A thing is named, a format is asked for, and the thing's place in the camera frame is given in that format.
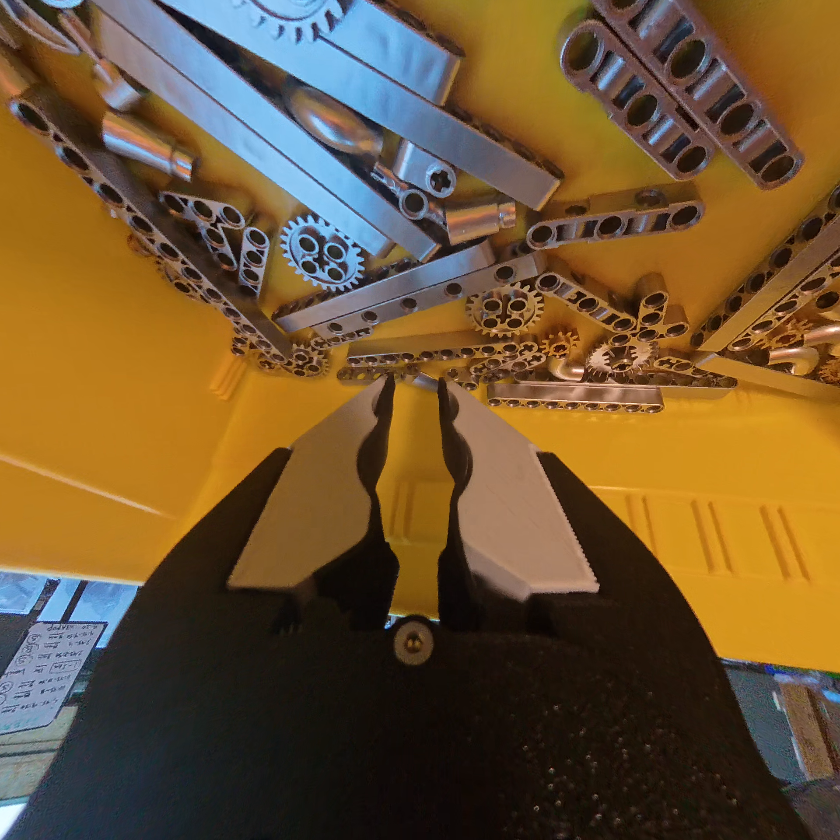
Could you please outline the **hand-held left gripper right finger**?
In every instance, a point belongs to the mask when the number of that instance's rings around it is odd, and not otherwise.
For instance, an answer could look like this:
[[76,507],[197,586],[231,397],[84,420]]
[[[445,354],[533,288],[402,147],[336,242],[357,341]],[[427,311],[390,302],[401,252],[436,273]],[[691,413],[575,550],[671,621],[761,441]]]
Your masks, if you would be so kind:
[[488,627],[535,598],[595,595],[600,583],[529,438],[451,381],[437,383],[444,462],[455,485],[437,563],[439,621]]

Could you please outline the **yellow bin with grey parts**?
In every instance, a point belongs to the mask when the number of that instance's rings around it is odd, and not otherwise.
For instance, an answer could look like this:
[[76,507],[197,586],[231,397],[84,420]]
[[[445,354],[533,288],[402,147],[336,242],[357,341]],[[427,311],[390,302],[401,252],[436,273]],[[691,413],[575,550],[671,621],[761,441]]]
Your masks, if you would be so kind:
[[[564,78],[584,2],[398,2],[466,53],[457,103],[565,171],[562,194],[659,180]],[[838,2],[698,2],[805,154],[763,192],[717,153],[685,234],[567,248],[616,290],[664,275],[703,319],[838,181]],[[235,359],[223,316],[2,108],[2,567],[145,581],[270,451],[361,390]],[[658,557],[724,658],[838,671],[838,402],[741,381],[656,414],[492,408],[555,453]]]

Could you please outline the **pile of grey building parts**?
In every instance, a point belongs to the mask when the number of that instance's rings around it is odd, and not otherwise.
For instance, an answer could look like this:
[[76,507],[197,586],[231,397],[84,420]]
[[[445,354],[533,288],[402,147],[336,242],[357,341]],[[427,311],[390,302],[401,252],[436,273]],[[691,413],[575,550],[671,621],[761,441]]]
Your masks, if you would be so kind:
[[[559,27],[563,91],[598,102],[667,174],[663,185],[572,201],[550,158],[461,108],[464,53],[393,2],[2,2],[31,38],[92,63],[110,110],[71,138],[58,99],[5,54],[14,116],[167,262],[175,287],[234,325],[259,366],[319,374],[322,353],[385,322],[464,300],[484,339],[468,388],[490,406],[656,413],[678,392],[750,383],[838,398],[832,324],[766,340],[838,278],[838,185],[693,327],[658,274],[622,296],[557,249],[693,230],[697,177],[722,152],[763,194],[805,157],[778,109],[696,2],[587,2]],[[127,182],[122,159],[185,181],[196,164],[133,119],[145,93],[284,188],[310,214],[278,248],[317,287],[268,321],[270,248],[236,206]]]

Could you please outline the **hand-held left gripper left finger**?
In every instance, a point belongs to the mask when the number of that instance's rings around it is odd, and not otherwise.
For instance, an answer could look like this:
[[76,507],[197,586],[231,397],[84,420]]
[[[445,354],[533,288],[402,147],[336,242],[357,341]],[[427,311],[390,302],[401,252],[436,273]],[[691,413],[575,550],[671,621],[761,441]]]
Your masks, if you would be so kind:
[[227,579],[230,591],[280,593],[301,616],[331,600],[354,629],[382,629],[398,576],[376,486],[395,381],[382,377],[311,427],[287,461]]

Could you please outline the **white printed sheet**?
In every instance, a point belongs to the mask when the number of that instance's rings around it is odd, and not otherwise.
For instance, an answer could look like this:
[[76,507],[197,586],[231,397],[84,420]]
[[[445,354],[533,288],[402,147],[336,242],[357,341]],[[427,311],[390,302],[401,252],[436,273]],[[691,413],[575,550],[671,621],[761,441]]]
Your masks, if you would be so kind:
[[50,725],[107,628],[104,622],[36,622],[1,679],[1,735]]

